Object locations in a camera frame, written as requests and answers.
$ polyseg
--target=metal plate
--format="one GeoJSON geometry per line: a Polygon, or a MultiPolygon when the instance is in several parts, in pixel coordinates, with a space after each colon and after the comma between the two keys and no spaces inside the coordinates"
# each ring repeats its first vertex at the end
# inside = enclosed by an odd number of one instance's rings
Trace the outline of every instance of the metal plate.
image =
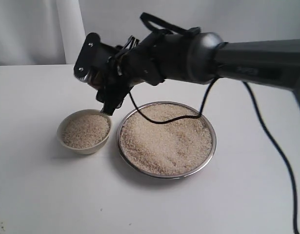
{"type": "MultiPolygon", "coordinates": [[[[157,102],[151,102],[151,103],[148,103],[148,104],[145,104],[143,106],[140,106],[139,109],[142,109],[142,108],[145,108],[145,107],[148,107],[148,106],[151,106],[151,105],[158,105],[158,104],[172,104],[172,105],[178,105],[178,106],[182,106],[182,107],[185,107],[193,112],[195,112],[196,114],[198,114],[199,112],[195,109],[193,109],[192,107],[190,106],[187,106],[187,105],[184,105],[184,104],[181,104],[181,103],[177,103],[177,102],[170,102],[170,101],[157,101],[157,102]]],[[[147,172],[145,170],[142,170],[140,168],[138,168],[137,166],[135,166],[133,163],[131,163],[129,161],[129,159],[126,157],[126,155],[124,154],[123,150],[122,150],[122,147],[121,147],[121,144],[120,144],[120,135],[121,135],[121,130],[122,130],[122,127],[124,125],[124,123],[129,119],[129,117],[131,117],[134,113],[136,113],[137,110],[133,110],[131,111],[124,119],[123,121],[120,123],[120,126],[117,130],[117,135],[116,135],[116,142],[117,142],[117,146],[119,148],[119,151],[120,151],[120,155],[122,156],[122,158],[125,160],[125,162],[128,163],[128,165],[130,165],[132,168],[134,168],[135,170],[137,170],[138,172],[141,172],[143,174],[146,174],[148,176],[151,176],[151,177],[155,177],[155,178],[159,178],[159,179],[180,179],[180,178],[184,178],[184,177],[187,177],[187,176],[190,176],[196,172],[198,172],[199,170],[201,170],[203,167],[205,167],[209,161],[212,159],[213,155],[214,155],[214,152],[215,152],[215,149],[216,149],[216,134],[215,134],[215,131],[214,131],[214,128],[213,126],[210,124],[210,122],[208,121],[208,119],[205,117],[205,116],[202,116],[201,118],[203,119],[204,123],[206,124],[206,126],[208,127],[209,131],[210,131],[210,134],[211,134],[211,137],[212,137],[212,149],[208,155],[208,157],[206,158],[206,160],[198,167],[196,167],[195,169],[192,169],[186,173],[183,173],[183,174],[180,174],[180,175],[158,175],[158,174],[153,174],[153,173],[150,173],[150,172],[147,172]]]]}

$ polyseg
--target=white curtain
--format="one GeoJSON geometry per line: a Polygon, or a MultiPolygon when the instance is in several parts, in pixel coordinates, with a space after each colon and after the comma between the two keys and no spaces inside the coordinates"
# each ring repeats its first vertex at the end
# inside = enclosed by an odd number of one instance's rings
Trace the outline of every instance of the white curtain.
{"type": "Polygon", "coordinates": [[[143,39],[142,12],[225,41],[300,39],[300,0],[0,0],[0,65],[73,64],[85,32],[143,39]]]}

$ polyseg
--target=uncooked rice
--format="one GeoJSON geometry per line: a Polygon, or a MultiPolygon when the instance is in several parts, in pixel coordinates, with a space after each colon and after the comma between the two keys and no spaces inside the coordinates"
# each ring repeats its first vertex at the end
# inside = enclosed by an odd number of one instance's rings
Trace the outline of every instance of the uncooked rice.
{"type": "MultiPolygon", "coordinates": [[[[156,121],[196,115],[175,104],[149,105],[141,111],[156,121]]],[[[137,168],[156,175],[175,176],[197,168],[206,160],[212,148],[212,136],[201,118],[157,125],[136,112],[124,123],[120,144],[137,168]]]]}
{"type": "Polygon", "coordinates": [[[85,149],[101,142],[109,131],[109,123],[103,116],[84,115],[67,124],[62,138],[72,148],[85,149]]]}

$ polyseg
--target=white table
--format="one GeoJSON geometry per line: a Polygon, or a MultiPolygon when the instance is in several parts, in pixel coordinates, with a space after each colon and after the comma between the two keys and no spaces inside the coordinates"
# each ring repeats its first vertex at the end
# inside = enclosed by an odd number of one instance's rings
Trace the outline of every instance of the white table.
{"type": "MultiPolygon", "coordinates": [[[[211,91],[204,112],[218,140],[211,162],[186,179],[166,181],[135,172],[119,156],[115,135],[133,109],[128,98],[99,153],[77,156],[57,143],[66,116],[102,107],[72,68],[0,67],[0,234],[292,233],[286,167],[241,82],[222,79],[211,91]]],[[[292,163],[300,226],[300,111],[290,92],[252,87],[292,163]]],[[[139,105],[170,100],[198,109],[205,89],[167,81],[136,86],[133,96],[139,105]]]]}

